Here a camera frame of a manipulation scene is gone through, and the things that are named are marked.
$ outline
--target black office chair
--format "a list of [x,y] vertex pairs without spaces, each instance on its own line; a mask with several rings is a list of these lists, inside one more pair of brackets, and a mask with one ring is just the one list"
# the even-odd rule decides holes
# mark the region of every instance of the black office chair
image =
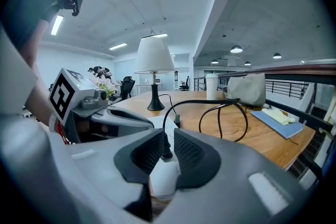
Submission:
[[130,95],[130,98],[132,97],[131,91],[133,89],[134,84],[135,84],[135,80],[124,81],[122,83],[122,85],[120,86],[120,90],[121,90],[120,97],[122,98],[122,100],[126,100],[128,98],[128,95]]
[[189,90],[189,76],[187,77],[187,81],[184,83],[182,82],[182,86],[180,86],[180,91],[188,91]]
[[123,81],[133,81],[131,76],[124,77]]

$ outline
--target office chair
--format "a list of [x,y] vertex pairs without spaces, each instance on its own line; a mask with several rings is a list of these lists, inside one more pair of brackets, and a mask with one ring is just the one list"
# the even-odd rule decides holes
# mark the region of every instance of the office chair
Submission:
[[182,82],[182,86],[180,86],[180,91],[188,91],[189,90],[189,76],[187,77],[186,83]]
[[135,80],[132,81],[124,81],[120,85],[120,95],[113,95],[110,98],[110,101],[112,101],[112,104],[119,103],[122,100],[126,100],[128,98],[128,95],[131,96],[131,91],[133,89],[133,86],[135,84]]
[[133,81],[131,76],[124,77],[123,81]]

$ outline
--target wooden handrail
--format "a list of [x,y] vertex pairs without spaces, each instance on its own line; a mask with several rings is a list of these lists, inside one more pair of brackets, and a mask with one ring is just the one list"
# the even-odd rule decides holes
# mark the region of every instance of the wooden handrail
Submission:
[[251,69],[247,71],[219,74],[218,78],[242,77],[248,74],[259,73],[265,73],[266,79],[296,80],[336,85],[336,64],[298,65]]

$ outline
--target metal railing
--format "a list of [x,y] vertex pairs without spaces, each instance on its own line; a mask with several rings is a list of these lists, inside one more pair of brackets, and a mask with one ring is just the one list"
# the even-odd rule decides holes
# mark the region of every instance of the metal railing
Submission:
[[[286,111],[292,115],[299,118],[299,122],[305,122],[306,125],[314,129],[315,135],[313,139],[309,142],[304,151],[298,156],[293,165],[289,168],[289,172],[292,173],[297,178],[302,178],[303,174],[310,169],[314,175],[321,180],[322,170],[314,162],[314,159],[319,154],[320,150],[325,144],[326,134],[320,132],[322,129],[328,133],[331,132],[333,125],[329,122],[324,121],[321,118],[310,114],[310,107],[312,106],[315,96],[316,96],[316,85],[317,83],[336,85],[336,65],[300,65],[300,66],[286,66],[286,67],[276,67],[276,68],[263,68],[263,69],[253,69],[243,72],[232,72],[227,74],[220,74],[218,76],[219,85],[225,86],[229,82],[231,77],[242,77],[248,74],[258,74],[264,73],[266,79],[266,91],[273,93],[285,94],[289,97],[296,97],[302,99],[304,93],[307,90],[308,82],[314,83],[314,93],[309,101],[309,105],[306,111],[300,111],[298,109],[292,108],[290,106],[277,103],[266,99],[266,104],[274,106],[283,111]],[[205,77],[194,79],[195,90],[206,90],[206,80]],[[321,154],[327,154],[333,142],[327,146]]]
[[267,92],[279,93],[288,97],[296,97],[298,99],[302,99],[307,90],[307,87],[309,86],[307,83],[275,80],[266,80],[265,84]]

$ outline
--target white ceiling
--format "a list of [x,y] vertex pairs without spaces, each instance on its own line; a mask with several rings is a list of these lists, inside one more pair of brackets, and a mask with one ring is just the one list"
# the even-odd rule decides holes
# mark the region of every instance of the white ceiling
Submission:
[[[244,50],[238,56],[229,52],[234,44]],[[335,31],[321,0],[228,0],[194,65],[209,66],[214,58],[265,65],[275,52],[281,60],[336,58]]]
[[[172,53],[189,53],[208,0],[83,0],[77,17],[61,10],[65,18],[56,36],[50,24],[44,41],[66,44],[112,56],[136,52],[141,37],[167,33]],[[110,51],[121,43],[128,45]]]

